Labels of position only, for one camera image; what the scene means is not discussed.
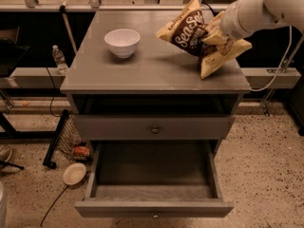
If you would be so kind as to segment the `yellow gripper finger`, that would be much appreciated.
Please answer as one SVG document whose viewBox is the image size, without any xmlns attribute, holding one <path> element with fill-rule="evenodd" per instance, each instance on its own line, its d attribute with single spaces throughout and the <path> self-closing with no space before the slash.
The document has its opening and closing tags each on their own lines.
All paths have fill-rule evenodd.
<svg viewBox="0 0 304 228">
<path fill-rule="evenodd" d="M 213 28 L 216 28 L 220 24 L 220 19 L 223 15 L 224 11 L 222 10 L 220 13 L 218 13 L 207 25 L 207 28 L 209 30 L 212 30 Z"/>
</svg>

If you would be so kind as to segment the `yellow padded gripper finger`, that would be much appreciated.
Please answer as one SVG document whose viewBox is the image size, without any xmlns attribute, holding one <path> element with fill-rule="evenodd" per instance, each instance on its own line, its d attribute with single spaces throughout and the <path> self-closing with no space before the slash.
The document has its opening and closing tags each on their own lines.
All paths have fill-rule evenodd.
<svg viewBox="0 0 304 228">
<path fill-rule="evenodd" d="M 220 28 L 210 31 L 206 37 L 202 39 L 202 42 L 206 45 L 222 45 L 228 40 L 228 36 L 222 32 Z"/>
</svg>

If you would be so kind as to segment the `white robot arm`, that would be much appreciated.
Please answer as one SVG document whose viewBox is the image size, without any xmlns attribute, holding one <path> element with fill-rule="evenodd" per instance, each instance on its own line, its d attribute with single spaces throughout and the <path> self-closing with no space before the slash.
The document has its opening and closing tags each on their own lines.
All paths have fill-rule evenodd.
<svg viewBox="0 0 304 228">
<path fill-rule="evenodd" d="M 222 45 L 263 29 L 292 26 L 304 32 L 304 0 L 237 0 L 212 21 L 202 42 Z"/>
</svg>

